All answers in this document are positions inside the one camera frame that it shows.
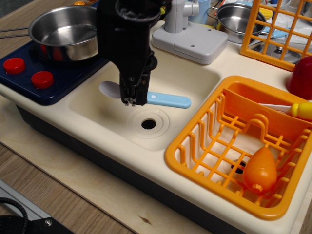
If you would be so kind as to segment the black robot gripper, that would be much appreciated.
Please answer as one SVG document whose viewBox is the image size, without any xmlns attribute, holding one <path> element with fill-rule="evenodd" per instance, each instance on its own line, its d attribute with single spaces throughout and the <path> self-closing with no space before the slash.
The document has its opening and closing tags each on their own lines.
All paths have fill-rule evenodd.
<svg viewBox="0 0 312 234">
<path fill-rule="evenodd" d="M 149 78 L 140 81 L 151 56 L 150 29 L 169 0 L 101 0 L 97 6 L 99 54 L 113 62 L 121 76 L 121 100 L 126 106 L 145 105 Z"/>
</svg>

